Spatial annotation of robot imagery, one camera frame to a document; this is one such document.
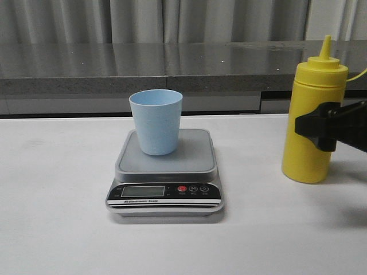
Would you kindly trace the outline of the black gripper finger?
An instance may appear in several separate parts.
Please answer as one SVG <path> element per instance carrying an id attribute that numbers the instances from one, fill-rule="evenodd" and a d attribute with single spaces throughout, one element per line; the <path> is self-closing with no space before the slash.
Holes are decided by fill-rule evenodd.
<path id="1" fill-rule="evenodd" d="M 347 106 L 326 102 L 295 119 L 295 133 L 323 152 L 334 152 L 336 142 L 366 151 L 366 101 Z"/>

